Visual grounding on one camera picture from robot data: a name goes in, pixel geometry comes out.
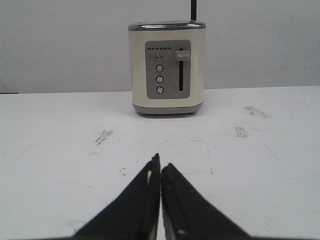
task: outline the white wall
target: white wall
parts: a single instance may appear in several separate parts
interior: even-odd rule
[[[0,0],[0,92],[131,89],[127,27],[190,0]],[[319,0],[198,0],[204,87],[320,85]]]

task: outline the toaster control panel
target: toaster control panel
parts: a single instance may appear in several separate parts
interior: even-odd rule
[[[145,43],[146,91],[149,99],[190,96],[191,42],[161,40]]]

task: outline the toaster base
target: toaster base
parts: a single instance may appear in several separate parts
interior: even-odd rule
[[[134,105],[139,114],[196,114],[202,103],[185,107],[142,107]]]

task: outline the table surface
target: table surface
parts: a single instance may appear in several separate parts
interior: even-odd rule
[[[0,95],[0,239],[71,236],[155,153],[250,235],[320,237],[320,86],[205,90],[198,114],[175,117],[131,102]]]

